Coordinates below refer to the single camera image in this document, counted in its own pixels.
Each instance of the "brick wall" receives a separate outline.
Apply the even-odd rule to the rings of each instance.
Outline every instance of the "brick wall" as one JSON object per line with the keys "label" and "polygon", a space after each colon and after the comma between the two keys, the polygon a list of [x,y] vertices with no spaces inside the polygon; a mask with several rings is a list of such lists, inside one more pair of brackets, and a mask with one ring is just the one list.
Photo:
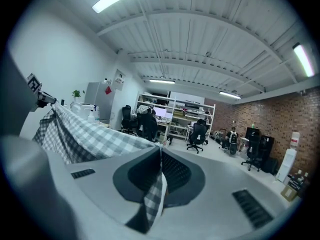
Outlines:
{"label": "brick wall", "polygon": [[292,132],[299,132],[299,146],[291,172],[295,173],[300,169],[311,173],[315,169],[320,154],[319,87],[307,90],[304,96],[295,92],[239,105],[223,106],[218,101],[207,99],[205,102],[210,105],[218,104],[214,115],[217,126],[229,128],[234,125],[239,135],[244,136],[247,127],[254,123],[263,135],[274,137],[275,143],[270,156],[277,158],[279,165],[289,148]]}

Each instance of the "white wall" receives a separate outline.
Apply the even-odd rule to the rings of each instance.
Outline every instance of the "white wall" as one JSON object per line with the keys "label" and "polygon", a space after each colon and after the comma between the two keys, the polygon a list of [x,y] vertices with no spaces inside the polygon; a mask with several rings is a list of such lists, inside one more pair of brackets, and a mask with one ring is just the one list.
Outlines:
{"label": "white wall", "polygon": [[194,95],[174,92],[174,91],[171,92],[170,98],[172,99],[176,98],[179,101],[191,101],[191,102],[198,102],[200,104],[205,103],[205,97],[199,97],[199,96],[194,96]]}
{"label": "white wall", "polygon": [[139,94],[144,93],[145,83],[138,77],[134,65],[130,63],[130,59],[124,50],[120,50],[117,54],[117,60],[114,70],[119,70],[125,74],[125,81],[122,90],[116,90],[111,113],[114,113],[114,119],[110,121],[110,127],[114,130],[121,129],[122,107],[131,106],[131,111],[136,108]]}
{"label": "white wall", "polygon": [[[58,100],[64,99],[68,105],[73,101],[75,89],[86,90],[89,82],[115,76],[114,51],[57,0],[37,1],[20,20],[8,47],[24,77],[34,73],[42,82],[43,91]],[[127,79],[122,92],[115,95],[117,101],[130,99],[140,88],[130,81],[126,68],[119,69]],[[115,102],[115,111],[119,104]],[[20,136],[32,139],[39,121],[50,109],[47,105],[30,112]]]}

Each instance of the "computer monitor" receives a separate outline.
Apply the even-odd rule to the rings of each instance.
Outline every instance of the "computer monitor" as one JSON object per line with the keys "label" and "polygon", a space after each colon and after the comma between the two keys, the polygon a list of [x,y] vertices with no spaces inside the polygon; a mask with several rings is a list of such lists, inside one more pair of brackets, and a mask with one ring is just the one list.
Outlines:
{"label": "computer monitor", "polygon": [[172,113],[165,113],[165,118],[168,118],[168,119],[172,119],[172,116],[173,116],[174,114],[172,114]]}
{"label": "computer monitor", "polygon": [[154,107],[155,115],[164,118],[166,116],[167,110],[165,108]]}

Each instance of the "bottle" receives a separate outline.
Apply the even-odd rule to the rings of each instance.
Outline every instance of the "bottle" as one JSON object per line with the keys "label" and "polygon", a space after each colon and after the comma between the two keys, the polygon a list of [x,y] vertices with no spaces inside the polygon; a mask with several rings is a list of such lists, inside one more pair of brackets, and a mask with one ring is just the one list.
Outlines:
{"label": "bottle", "polygon": [[95,108],[95,111],[96,111],[95,120],[96,120],[97,122],[99,122],[99,121],[100,121],[100,110],[99,110],[99,107],[98,107],[98,106]]}
{"label": "bottle", "polygon": [[94,110],[91,109],[90,114],[88,116],[88,121],[89,122],[94,122],[95,121],[95,115],[94,115]]}

